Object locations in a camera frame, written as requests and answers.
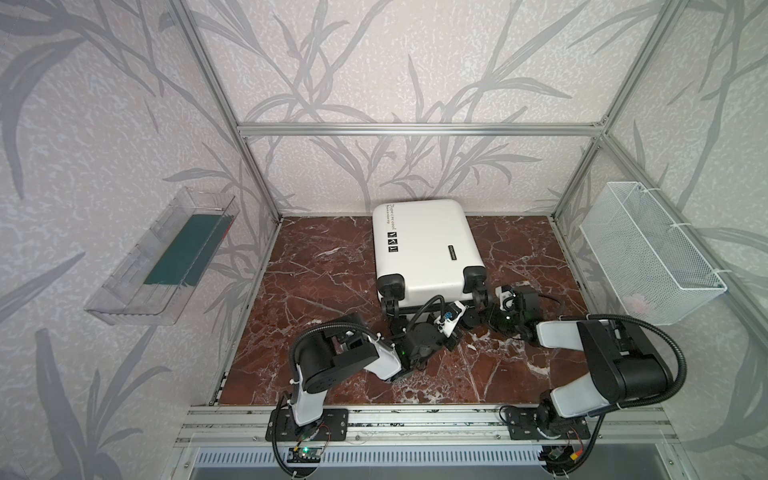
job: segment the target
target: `leaf pattern wallpaper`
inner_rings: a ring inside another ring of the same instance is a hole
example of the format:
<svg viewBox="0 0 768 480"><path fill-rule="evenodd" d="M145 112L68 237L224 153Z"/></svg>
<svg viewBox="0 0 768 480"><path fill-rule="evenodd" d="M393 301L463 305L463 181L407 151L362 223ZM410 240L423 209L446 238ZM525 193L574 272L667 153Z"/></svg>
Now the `leaf pattern wallpaper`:
<svg viewBox="0 0 768 480"><path fill-rule="evenodd" d="M594 122L662 2L189 4L241 123ZM249 140L285 214L365 214L433 197L473 213L546 214L588 141Z"/></svg>
<svg viewBox="0 0 768 480"><path fill-rule="evenodd" d="M768 2L691 1L611 134L768 306ZM599 308L621 311L578 225L605 181L595 161L560 225ZM665 403L702 479L768 469L768 355L721 299L667 331L689 361L688 386Z"/></svg>
<svg viewBox="0 0 768 480"><path fill-rule="evenodd" d="M275 224L164 2L0 2L0 478L156 478ZM175 326L88 297L181 186L240 215Z"/></svg>

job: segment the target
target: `white suitcase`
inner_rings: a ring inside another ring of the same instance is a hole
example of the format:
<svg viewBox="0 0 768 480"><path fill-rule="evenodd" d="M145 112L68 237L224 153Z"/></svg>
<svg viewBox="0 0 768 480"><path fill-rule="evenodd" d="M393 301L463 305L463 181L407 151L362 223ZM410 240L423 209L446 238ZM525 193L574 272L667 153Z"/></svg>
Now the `white suitcase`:
<svg viewBox="0 0 768 480"><path fill-rule="evenodd" d="M455 200L379 205L373 243L379 300L396 301L401 313L415 312L434 295L470 303L473 290L485 291L485 266Z"/></svg>

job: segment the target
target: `green cloth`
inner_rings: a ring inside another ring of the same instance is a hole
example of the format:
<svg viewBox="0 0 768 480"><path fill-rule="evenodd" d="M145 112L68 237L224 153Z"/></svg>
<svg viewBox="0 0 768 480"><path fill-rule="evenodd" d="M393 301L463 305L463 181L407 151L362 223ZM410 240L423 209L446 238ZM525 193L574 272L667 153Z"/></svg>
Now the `green cloth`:
<svg viewBox="0 0 768 480"><path fill-rule="evenodd" d="M234 217L193 215L157 261L145 285L197 286Z"/></svg>

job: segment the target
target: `metal mounting plate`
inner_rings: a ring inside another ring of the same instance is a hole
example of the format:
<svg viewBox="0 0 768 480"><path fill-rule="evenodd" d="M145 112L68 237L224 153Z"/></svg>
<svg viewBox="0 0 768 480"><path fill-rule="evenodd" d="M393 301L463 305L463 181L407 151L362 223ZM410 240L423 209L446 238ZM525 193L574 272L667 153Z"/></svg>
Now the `metal mounting plate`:
<svg viewBox="0 0 768 480"><path fill-rule="evenodd" d="M507 420L512 425L508 426L509 438L511 440L546 440L536 428L535 420L536 408L526 409L517 407L507 410ZM576 431L582 440L589 438L589 427L586 422L574 420L573 430Z"/></svg>
<svg viewBox="0 0 768 480"><path fill-rule="evenodd" d="M349 420L349 410L347 409L324 409L323 424L328 429L320 429L314 437L309 440L326 440L330 435L330 442L343 442L346 440L347 422ZM266 440L272 441L275 429L277 429L278 442L298 442L299 436L296 432L296 423L293 421L289 409L281 409L279 412L273 410L270 413L270 423L266 428Z"/></svg>

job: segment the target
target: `vent grille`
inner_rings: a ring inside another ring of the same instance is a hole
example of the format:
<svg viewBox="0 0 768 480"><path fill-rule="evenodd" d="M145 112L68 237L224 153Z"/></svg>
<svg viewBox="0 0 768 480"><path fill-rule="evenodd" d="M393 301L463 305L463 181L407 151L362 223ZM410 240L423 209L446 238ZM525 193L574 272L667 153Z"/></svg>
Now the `vent grille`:
<svg viewBox="0 0 768 480"><path fill-rule="evenodd" d="M321 465L333 467L541 465L536 445L330 446ZM287 449L281 449L283 459ZM196 467L273 467L271 447L202 448Z"/></svg>

